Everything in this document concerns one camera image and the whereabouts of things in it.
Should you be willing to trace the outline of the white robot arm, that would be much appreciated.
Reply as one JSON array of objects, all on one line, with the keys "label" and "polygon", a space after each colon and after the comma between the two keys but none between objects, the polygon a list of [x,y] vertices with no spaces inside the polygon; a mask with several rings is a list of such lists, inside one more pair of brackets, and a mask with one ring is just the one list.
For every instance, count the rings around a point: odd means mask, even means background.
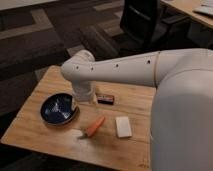
[{"label": "white robot arm", "polygon": [[213,50],[163,50],[97,61],[81,50],[61,66],[78,101],[93,81],[156,89],[150,122],[152,171],[213,171]]}]

